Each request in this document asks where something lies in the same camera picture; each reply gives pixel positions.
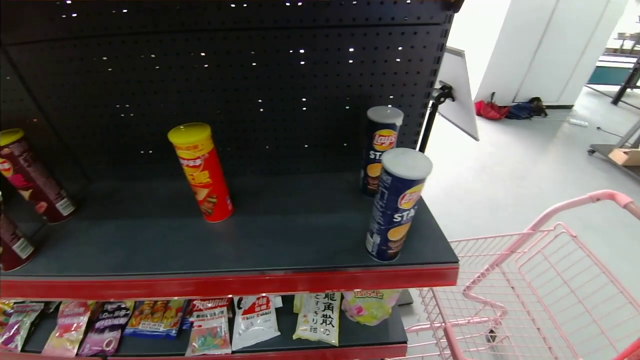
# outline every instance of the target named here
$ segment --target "potato chip can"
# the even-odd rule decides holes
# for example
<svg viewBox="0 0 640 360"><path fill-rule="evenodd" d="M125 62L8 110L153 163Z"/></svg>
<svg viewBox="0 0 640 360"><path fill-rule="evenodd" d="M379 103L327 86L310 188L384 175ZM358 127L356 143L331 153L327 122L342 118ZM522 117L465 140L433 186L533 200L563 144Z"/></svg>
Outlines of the potato chip can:
<svg viewBox="0 0 640 360"><path fill-rule="evenodd" d="M366 241L374 259L397 259L432 168L431 160L413 149L399 147L382 156L380 185Z"/></svg>
<svg viewBox="0 0 640 360"><path fill-rule="evenodd" d="M0 131L0 172L50 224L71 217L76 205L35 156L22 129Z"/></svg>
<svg viewBox="0 0 640 360"><path fill-rule="evenodd" d="M398 129L404 113L388 106L375 106L367 110L365 147L360 169L360 189L368 197L376 196L378 178L382 171L381 159L385 151L396 147Z"/></svg>
<svg viewBox="0 0 640 360"><path fill-rule="evenodd" d="M220 222L228 218L234 207L213 144L211 127L203 122L192 122L173 128L168 137L205 220Z"/></svg>
<svg viewBox="0 0 640 360"><path fill-rule="evenodd" d="M31 261L34 253L34 247L20 233L13 220L6 216L3 208L0 213L0 270L20 268Z"/></svg>

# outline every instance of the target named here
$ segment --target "cart wheel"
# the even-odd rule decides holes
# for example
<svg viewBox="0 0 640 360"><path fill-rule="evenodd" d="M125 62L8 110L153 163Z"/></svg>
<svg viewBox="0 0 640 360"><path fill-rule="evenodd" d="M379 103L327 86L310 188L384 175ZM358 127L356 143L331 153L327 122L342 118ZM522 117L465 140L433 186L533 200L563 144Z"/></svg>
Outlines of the cart wheel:
<svg viewBox="0 0 640 360"><path fill-rule="evenodd" d="M498 338L498 335L495 333L495 330L493 329L489 329L489 331L487 331L487 334L484 336L486 338L486 342L488 343L495 343L495 340Z"/></svg>

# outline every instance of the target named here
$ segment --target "white lid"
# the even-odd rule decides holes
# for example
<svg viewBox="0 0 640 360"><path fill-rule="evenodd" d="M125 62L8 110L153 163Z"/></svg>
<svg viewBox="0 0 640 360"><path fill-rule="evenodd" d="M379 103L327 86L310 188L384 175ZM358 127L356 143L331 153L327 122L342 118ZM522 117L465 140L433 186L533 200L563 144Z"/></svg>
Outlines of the white lid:
<svg viewBox="0 0 640 360"><path fill-rule="evenodd" d="M396 147L382 154L382 167L403 179L420 180L429 176L433 164L417 150Z"/></svg>
<svg viewBox="0 0 640 360"><path fill-rule="evenodd" d="M367 110L369 119L381 124L402 125L404 113L400 109L391 108L389 106L374 106Z"/></svg>

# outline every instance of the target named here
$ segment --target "wire basket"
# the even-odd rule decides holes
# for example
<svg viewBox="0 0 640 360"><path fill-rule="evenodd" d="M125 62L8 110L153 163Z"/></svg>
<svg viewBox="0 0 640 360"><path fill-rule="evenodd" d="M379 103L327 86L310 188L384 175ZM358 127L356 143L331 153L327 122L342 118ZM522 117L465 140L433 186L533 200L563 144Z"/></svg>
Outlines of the wire basket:
<svg viewBox="0 0 640 360"><path fill-rule="evenodd" d="M624 196L587 196L618 202L612 194ZM618 203L640 218L626 199ZM452 241L458 286L419 289L426 321L407 333L434 340L409 345L405 359L640 359L638 302L564 224L539 230L584 203L559 204L523 233Z"/></svg>

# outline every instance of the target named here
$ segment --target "cardboard box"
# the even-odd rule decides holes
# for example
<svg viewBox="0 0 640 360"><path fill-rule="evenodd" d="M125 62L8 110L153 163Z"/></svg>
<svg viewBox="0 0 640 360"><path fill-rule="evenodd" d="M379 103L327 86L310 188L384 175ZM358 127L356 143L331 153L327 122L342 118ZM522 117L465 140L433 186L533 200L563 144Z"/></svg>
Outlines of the cardboard box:
<svg viewBox="0 0 640 360"><path fill-rule="evenodd" d="M624 167L640 167L640 149L613 149L609 158Z"/></svg>

